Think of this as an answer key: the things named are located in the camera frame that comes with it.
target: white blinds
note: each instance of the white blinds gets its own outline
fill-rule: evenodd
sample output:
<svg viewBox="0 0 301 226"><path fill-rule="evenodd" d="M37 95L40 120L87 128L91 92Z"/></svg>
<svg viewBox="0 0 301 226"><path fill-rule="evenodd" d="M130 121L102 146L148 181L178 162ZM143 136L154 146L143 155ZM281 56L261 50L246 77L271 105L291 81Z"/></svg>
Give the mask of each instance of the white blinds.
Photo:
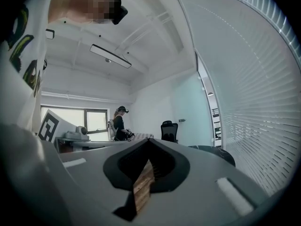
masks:
<svg viewBox="0 0 301 226"><path fill-rule="evenodd" d="M179 1L214 86L223 147L271 195L287 184L299 159L300 45L291 28L283 34L238 0ZM273 6L275 16L288 24Z"/></svg>
<svg viewBox="0 0 301 226"><path fill-rule="evenodd" d="M239 0L261 14L279 31L301 68L301 45L285 15L273 0Z"/></svg>

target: ceiling light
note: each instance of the ceiling light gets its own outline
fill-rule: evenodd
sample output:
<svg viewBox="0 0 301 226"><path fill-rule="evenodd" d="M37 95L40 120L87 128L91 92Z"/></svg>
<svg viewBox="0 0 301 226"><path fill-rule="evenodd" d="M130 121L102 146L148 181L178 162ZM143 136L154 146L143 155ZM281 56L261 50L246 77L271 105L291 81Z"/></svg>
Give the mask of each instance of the ceiling light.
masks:
<svg viewBox="0 0 301 226"><path fill-rule="evenodd" d="M52 40L55 37L55 31L46 29L46 38Z"/></svg>
<svg viewBox="0 0 301 226"><path fill-rule="evenodd" d="M119 56L107 51L106 49L102 48L102 47L99 47L95 44L93 44L91 46L91 49L90 49L91 52L95 53L95 54L98 54L102 57L105 57L106 59L108 60L111 60L125 68L130 68L132 66L132 64L130 62L128 62L127 60L123 59L123 58L120 58Z"/></svg>

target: black mesh chair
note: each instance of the black mesh chair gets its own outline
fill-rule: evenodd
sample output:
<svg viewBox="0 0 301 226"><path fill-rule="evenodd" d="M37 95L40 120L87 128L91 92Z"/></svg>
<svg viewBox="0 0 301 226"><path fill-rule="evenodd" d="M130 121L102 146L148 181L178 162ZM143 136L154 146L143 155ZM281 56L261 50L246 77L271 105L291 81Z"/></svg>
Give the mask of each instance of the black mesh chair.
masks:
<svg viewBox="0 0 301 226"><path fill-rule="evenodd" d="M161 139L170 142L176 142L177 140L178 124L171 121L165 121L161 125Z"/></svg>

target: ceiling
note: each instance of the ceiling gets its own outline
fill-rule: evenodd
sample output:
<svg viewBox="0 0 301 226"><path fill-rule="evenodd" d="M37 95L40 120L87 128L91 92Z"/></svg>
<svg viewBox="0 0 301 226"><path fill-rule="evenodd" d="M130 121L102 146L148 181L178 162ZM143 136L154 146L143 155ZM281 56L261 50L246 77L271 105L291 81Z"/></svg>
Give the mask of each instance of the ceiling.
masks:
<svg viewBox="0 0 301 226"><path fill-rule="evenodd" d="M159 0L122 0L128 15L118 24L77 24L68 19L51 23L48 39L49 66L64 66L96 73L130 84L133 79L166 59L176 57L183 44L172 16ZM96 44L128 60L126 69L90 52Z"/></svg>

